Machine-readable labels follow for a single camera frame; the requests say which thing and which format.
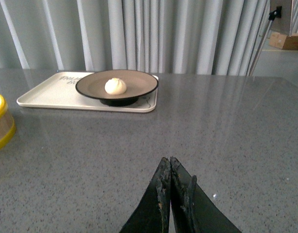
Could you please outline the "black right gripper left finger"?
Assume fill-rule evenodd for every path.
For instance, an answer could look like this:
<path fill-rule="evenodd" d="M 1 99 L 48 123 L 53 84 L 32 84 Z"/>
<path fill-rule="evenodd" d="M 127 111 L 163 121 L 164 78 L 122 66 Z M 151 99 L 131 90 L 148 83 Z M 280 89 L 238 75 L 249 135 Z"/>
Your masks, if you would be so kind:
<path fill-rule="evenodd" d="M 162 158 L 138 206 L 123 225 L 122 233 L 167 233 L 171 199 L 171 165 Z"/>

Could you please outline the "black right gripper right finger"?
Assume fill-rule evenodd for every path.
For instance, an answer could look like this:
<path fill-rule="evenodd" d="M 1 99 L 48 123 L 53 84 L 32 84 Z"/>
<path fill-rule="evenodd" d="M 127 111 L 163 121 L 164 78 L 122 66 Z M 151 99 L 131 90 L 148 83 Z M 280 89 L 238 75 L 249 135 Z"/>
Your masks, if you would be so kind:
<path fill-rule="evenodd" d="M 171 207 L 177 233 L 239 233 L 175 157 L 171 164 Z"/>

